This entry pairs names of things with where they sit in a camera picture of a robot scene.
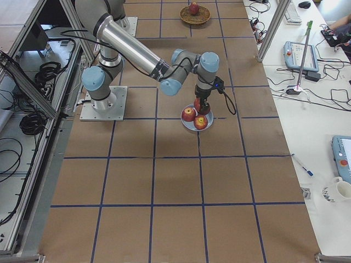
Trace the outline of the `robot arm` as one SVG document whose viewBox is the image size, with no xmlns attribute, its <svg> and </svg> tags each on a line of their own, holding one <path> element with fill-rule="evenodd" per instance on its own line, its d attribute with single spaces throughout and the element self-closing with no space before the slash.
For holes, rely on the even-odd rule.
<svg viewBox="0 0 351 263">
<path fill-rule="evenodd" d="M 211 91 L 223 89 L 224 82 L 216 75 L 219 69 L 216 53 L 196 54 L 176 49 L 171 63 L 166 63 L 123 28 L 121 24 L 126 19 L 123 1 L 76 1 L 75 9 L 84 28 L 101 45 L 142 68 L 160 83 L 164 94 L 176 95 L 190 73 L 197 75 L 195 95 L 202 107 L 207 107 Z"/>
</svg>

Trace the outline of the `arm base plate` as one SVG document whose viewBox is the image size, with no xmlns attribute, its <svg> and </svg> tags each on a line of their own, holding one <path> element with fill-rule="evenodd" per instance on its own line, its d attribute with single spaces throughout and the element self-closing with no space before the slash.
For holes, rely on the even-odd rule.
<svg viewBox="0 0 351 263">
<path fill-rule="evenodd" d="M 123 121 L 126 108 L 127 86 L 110 86 L 110 95 L 104 100 L 94 100 L 87 92 L 83 103 L 81 121 Z"/>
<path fill-rule="evenodd" d="M 126 16 L 117 21 L 117 23 L 131 36 L 135 37 L 137 32 L 138 17 Z"/>
</svg>

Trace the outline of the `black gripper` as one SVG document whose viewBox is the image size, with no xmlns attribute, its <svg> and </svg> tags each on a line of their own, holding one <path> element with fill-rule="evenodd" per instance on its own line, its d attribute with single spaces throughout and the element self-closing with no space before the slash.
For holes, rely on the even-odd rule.
<svg viewBox="0 0 351 263">
<path fill-rule="evenodd" d="M 210 94 L 211 94 L 210 89 L 202 89 L 198 85 L 195 86 L 195 95 L 197 98 L 200 98 L 201 104 L 203 105 L 203 107 L 210 105 L 207 102 L 207 99 L 210 96 Z"/>
</svg>

